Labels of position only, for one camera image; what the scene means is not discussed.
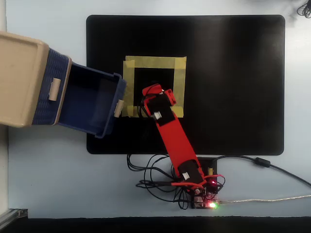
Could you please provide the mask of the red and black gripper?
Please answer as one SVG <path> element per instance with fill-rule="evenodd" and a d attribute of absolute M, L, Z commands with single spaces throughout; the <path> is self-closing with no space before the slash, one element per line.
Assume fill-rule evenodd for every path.
<path fill-rule="evenodd" d="M 142 90 L 143 96 L 155 95 L 155 104 L 158 106 L 174 106 L 176 99 L 171 89 L 163 90 L 161 85 L 156 83 Z"/>

